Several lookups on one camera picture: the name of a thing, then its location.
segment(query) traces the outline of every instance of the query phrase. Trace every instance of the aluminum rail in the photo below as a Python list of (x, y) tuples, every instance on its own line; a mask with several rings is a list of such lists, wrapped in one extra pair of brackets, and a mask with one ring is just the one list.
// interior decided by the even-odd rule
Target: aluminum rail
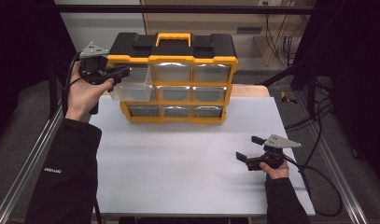
[(62, 106), (55, 115), (47, 121), (47, 124), (44, 127), (44, 130), (39, 135), (35, 145), (33, 146), (32, 151), (27, 157), (26, 162), (21, 168), (21, 171), (18, 173), (14, 183), (9, 189), (5, 199), (0, 204), (0, 224), (5, 224), (9, 218), (9, 215), (12, 212), (12, 209), (16, 205), (21, 193), (23, 192), (24, 187), (26, 186), (27, 181), (29, 180), (35, 166), (37, 165), (38, 159), (41, 153), (44, 151), (46, 145), (50, 140), (50, 136), (53, 133), (56, 125), (59, 120), (62, 118)]
[(172, 6), (172, 5), (34, 5), (33, 8), (66, 13), (205, 13), (314, 15), (333, 12), (327, 7)]
[[(309, 115), (307, 113), (303, 93), (298, 93), (295, 91), (295, 97), (298, 100), (301, 108), (303, 109), (304, 114), (306, 116)], [(315, 137), (315, 139), (317, 139), (317, 135), (320, 130), (320, 127), (318, 126), (317, 122), (314, 122), (311, 125), (311, 129), (312, 129), (313, 136)], [(318, 143), (318, 146), (319, 146), (321, 156), (323, 157), (324, 162), (326, 162), (326, 166), (330, 172), (332, 182), (335, 184), (336, 188), (340, 191), (341, 196), (342, 196), (342, 201), (345, 205), (347, 213), (352, 219), (352, 222), (355, 224), (367, 224), (368, 223), (367, 218), (365, 217), (364, 212), (362, 211), (359, 205), (359, 202), (356, 199), (355, 194), (350, 188), (350, 185), (347, 182), (344, 173), (342, 172), (337, 161), (332, 155), (329, 145), (327, 144), (326, 139), (323, 137), (323, 135), (320, 136), (320, 141)]]

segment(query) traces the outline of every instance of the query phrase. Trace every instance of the black sleeve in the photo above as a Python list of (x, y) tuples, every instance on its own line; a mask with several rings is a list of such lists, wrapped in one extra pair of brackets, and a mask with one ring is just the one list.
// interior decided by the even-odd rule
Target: black sleeve
[(267, 180), (265, 191), (268, 224), (310, 223), (289, 178)]
[(100, 129), (88, 123), (62, 122), (35, 185), (25, 223), (91, 223), (101, 136)]

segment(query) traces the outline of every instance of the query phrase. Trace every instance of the white table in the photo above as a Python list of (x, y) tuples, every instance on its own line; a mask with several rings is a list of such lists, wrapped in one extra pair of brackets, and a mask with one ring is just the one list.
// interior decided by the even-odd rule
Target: white table
[[(266, 214), (265, 173), (235, 158), (264, 153), (251, 135), (287, 137), (272, 97), (232, 97), (222, 124), (131, 123), (102, 96), (91, 124), (103, 131), (97, 200), (104, 214), (243, 216)], [(291, 148), (286, 155), (293, 158)], [(315, 210), (295, 166), (290, 179), (308, 215)]]

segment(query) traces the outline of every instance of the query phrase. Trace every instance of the hand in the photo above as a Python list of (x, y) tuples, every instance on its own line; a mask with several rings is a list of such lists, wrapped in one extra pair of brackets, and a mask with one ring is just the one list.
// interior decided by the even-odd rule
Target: hand
[(271, 168), (265, 162), (260, 163), (260, 168), (264, 171), (264, 173), (267, 173), (271, 179), (289, 177), (289, 166), (286, 160), (284, 160), (282, 165), (277, 169)]
[[(75, 62), (70, 83), (79, 78), (79, 62)], [(71, 85), (68, 94), (67, 119), (85, 121), (89, 112), (96, 106), (103, 92), (112, 88), (114, 80), (108, 79), (100, 85), (92, 85), (80, 79)]]

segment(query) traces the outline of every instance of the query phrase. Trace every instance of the gray floor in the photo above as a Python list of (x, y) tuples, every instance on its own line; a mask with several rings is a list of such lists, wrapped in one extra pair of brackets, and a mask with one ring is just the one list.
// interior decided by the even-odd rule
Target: gray floor
[[(276, 61), (271, 66), (264, 66), (251, 36), (237, 36), (234, 42), (240, 63), (239, 71), (233, 80), (234, 83), (259, 83), (285, 68), (284, 65)], [(326, 85), (330, 85), (328, 78), (320, 77), (319, 79)], [(306, 97), (306, 91), (291, 91), (288, 85), (290, 80), (291, 77), (286, 77), (269, 87), (285, 125), (298, 122), (306, 117), (300, 104), (291, 104), (281, 100), (282, 91), (290, 100), (300, 100), (299, 96)], [(318, 91), (317, 99), (320, 101), (323, 98), (325, 98), (323, 92)], [(42, 82), (22, 91), (19, 102), (17, 110), (13, 113), (0, 138), (0, 203), (4, 200), (39, 133), (47, 122), (49, 113), (47, 83)], [(338, 161), (339, 168), (341, 168), (350, 189), (353, 190), (367, 223), (380, 223), (380, 182), (373, 173), (370, 164), (352, 156), (352, 147), (339, 120), (332, 113), (322, 119), (322, 129), (322, 135), (328, 143), (333, 157)], [(307, 126), (295, 132), (288, 132), (288, 136), (290, 139), (303, 144), (302, 148), (294, 149), (294, 154), (298, 163), (304, 163), (315, 143), (311, 127)], [(309, 164), (331, 178), (331, 171), (320, 147), (317, 148)], [(22, 220), (38, 170), (39, 166), (36, 166), (34, 175), (31, 176), (27, 187), (23, 189), (22, 195), (18, 198), (17, 205), (12, 207), (10, 221)], [(306, 176), (311, 187), (312, 201), (316, 210), (323, 213), (336, 211), (338, 200), (329, 183), (312, 171), (306, 171)], [(356, 223), (349, 214), (350, 212), (348, 213), (346, 206), (344, 206), (342, 212), (336, 217), (316, 215), (310, 218), (312, 223)], [(254, 217), (254, 223), (265, 223), (265, 219), (264, 217)]]

